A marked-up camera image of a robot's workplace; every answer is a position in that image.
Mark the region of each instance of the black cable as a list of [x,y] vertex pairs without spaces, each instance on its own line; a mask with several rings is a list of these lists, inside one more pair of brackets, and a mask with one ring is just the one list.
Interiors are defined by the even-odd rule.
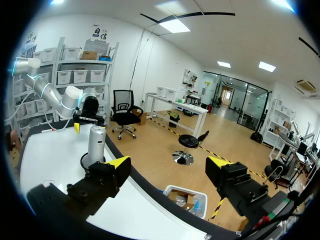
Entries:
[[135,75],[135,71],[136,71],[136,66],[137,66],[137,61],[138,61],[138,58],[139,58],[139,55],[140,53],[142,52],[142,50],[145,48],[146,44],[148,43],[151,35],[154,33],[154,30],[156,28],[157,24],[154,25],[153,29],[152,29],[152,32],[150,33],[148,39],[146,40],[145,44],[143,45],[141,51],[140,51],[140,46],[141,46],[141,43],[142,43],[142,39],[143,39],[143,36],[144,36],[144,32],[145,32],[145,29],[143,29],[143,32],[142,32],[142,35],[141,35],[141,39],[140,39],[140,44],[139,44],[139,48],[138,48],[138,54],[135,58],[135,62],[134,62],[134,67],[133,67],[133,72],[132,72],[132,77],[131,77],[131,81],[130,81],[130,87],[129,87],[129,90],[131,90],[131,85],[132,85],[132,81],[134,79],[134,75]]
[[248,231],[247,233],[243,234],[241,237],[237,238],[236,240],[245,239],[245,238],[249,237],[251,234],[253,234],[253,233],[257,232],[257,231],[260,231],[261,229],[264,229],[265,227],[267,227],[267,226],[269,226],[271,224],[274,224],[274,223],[276,223],[278,221],[287,220],[291,216],[300,217],[301,214],[288,213],[288,214],[285,214],[285,215],[282,215],[282,216],[277,216],[277,217],[273,218],[272,220],[268,221],[267,223],[262,224],[262,225],[256,227],[255,229],[252,229],[252,230]]

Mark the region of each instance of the black bar stool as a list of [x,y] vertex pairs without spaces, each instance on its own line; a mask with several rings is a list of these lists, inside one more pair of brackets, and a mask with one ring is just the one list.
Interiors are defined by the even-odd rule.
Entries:
[[208,136],[209,131],[206,131],[205,134],[201,135],[196,139],[194,136],[184,134],[180,135],[179,137],[179,143],[184,146],[183,151],[175,151],[172,154],[172,159],[181,165],[189,166],[194,163],[194,157],[187,152],[189,149],[196,149],[199,147],[205,140],[205,138]]

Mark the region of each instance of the white wall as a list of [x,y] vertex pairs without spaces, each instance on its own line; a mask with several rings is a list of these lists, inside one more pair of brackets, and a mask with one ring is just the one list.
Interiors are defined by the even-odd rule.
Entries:
[[311,123],[311,132],[317,134],[319,130],[319,113],[315,111],[304,99],[302,99],[293,89],[276,82],[272,92],[272,100],[279,99],[282,104],[296,111],[295,122],[297,123],[301,135],[304,135],[308,128],[308,122]]
[[[32,23],[29,30],[37,32],[36,51],[57,47],[60,37],[65,37],[64,43],[67,47],[83,49],[86,40],[93,34],[93,25],[111,30],[107,36],[107,42],[111,47],[119,42],[111,91],[129,89],[139,41],[143,33],[142,28],[110,17],[77,14],[41,19]],[[157,86],[181,88],[185,69],[197,74],[196,87],[198,87],[203,75],[203,67],[184,51],[148,31],[144,32],[142,47],[131,86],[135,105],[140,106],[141,100],[145,98],[144,93],[156,92]],[[157,101],[155,105],[155,110],[171,108],[170,104],[164,102]]]

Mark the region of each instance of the window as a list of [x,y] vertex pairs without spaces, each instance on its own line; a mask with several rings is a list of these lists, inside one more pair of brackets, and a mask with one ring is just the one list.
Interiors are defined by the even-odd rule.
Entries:
[[230,91],[227,91],[227,92],[226,92],[226,95],[225,95],[225,98],[229,100],[230,97],[231,97],[231,92],[230,92]]

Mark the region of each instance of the white workbench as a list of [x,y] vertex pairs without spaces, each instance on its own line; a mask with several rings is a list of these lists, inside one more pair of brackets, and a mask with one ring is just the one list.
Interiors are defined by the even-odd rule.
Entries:
[[[85,176],[80,158],[88,152],[91,124],[82,125],[80,134],[73,127],[62,132],[45,131],[30,135],[22,153],[21,192],[37,185],[54,184],[67,194],[67,184]],[[115,156],[105,145],[106,161]],[[133,239],[203,240],[206,233],[187,224],[151,198],[129,176],[115,198],[109,197],[95,215],[86,220],[108,232]]]
[[[152,98],[152,105],[151,105],[151,110],[150,111],[147,111],[147,109],[146,109],[147,106],[148,106],[148,98]],[[190,112],[198,114],[198,119],[196,121],[194,129],[192,129],[190,127],[187,127],[185,125],[182,125],[182,124],[180,124],[178,122],[172,121],[169,118],[164,117],[164,116],[158,114],[157,112],[155,112],[154,109],[155,109],[156,100],[159,100],[159,101],[162,101],[162,102],[165,102],[165,103],[168,103],[168,104],[172,104],[174,106],[173,109],[176,109],[176,107],[181,107],[181,108],[183,108],[185,110],[188,110]],[[204,108],[199,107],[199,106],[195,106],[195,105],[192,105],[192,104],[186,104],[186,103],[180,103],[180,102],[177,102],[177,101],[170,101],[170,100],[166,99],[165,97],[153,95],[153,94],[150,94],[150,93],[146,93],[145,94],[143,111],[145,113],[150,112],[151,116],[152,115],[156,115],[156,116],[158,116],[158,117],[160,117],[162,119],[166,119],[169,122],[171,122],[171,123],[173,123],[175,125],[178,125],[178,126],[184,128],[184,129],[192,132],[192,136],[194,136],[196,138],[201,135],[202,127],[204,125],[204,122],[205,122],[205,119],[206,119],[206,115],[207,115],[207,112],[208,112],[207,109],[204,109]]]

